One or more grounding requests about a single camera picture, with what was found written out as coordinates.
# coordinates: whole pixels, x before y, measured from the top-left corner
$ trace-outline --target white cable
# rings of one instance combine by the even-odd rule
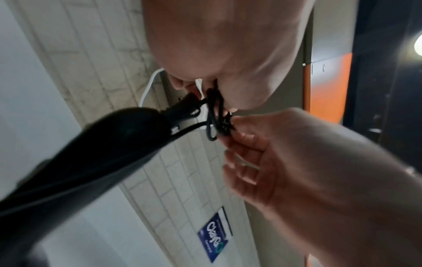
[[[151,89],[151,86],[153,85],[153,82],[154,82],[155,76],[156,76],[158,73],[162,72],[163,70],[164,70],[163,68],[161,68],[161,69],[157,69],[157,70],[156,70],[156,71],[154,71],[154,73],[151,75],[151,78],[149,79],[149,82],[148,82],[148,84],[146,85],[144,92],[142,93],[141,100],[139,101],[139,107],[142,107],[142,106],[144,105],[145,97],[146,97],[146,95],[148,94],[148,91]]]

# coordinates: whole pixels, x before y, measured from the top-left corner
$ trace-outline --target skin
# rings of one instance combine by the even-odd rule
[[[291,109],[233,117],[226,185],[325,267],[420,266],[422,180],[338,124]],[[256,168],[245,166],[240,156]]]
[[[226,107],[264,103],[286,77],[314,0],[144,0],[152,54],[176,89],[217,79]]]

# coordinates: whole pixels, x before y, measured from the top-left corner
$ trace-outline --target light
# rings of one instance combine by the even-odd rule
[[[419,56],[422,56],[422,35],[415,42],[415,51]]]

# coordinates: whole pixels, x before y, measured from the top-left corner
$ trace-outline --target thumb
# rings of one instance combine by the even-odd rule
[[[231,123],[238,132],[243,132],[249,135],[266,135],[268,116],[233,116],[231,118]]]

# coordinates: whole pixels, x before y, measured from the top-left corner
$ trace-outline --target blue sign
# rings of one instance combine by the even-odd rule
[[[233,237],[224,207],[199,231],[198,236],[213,263]]]

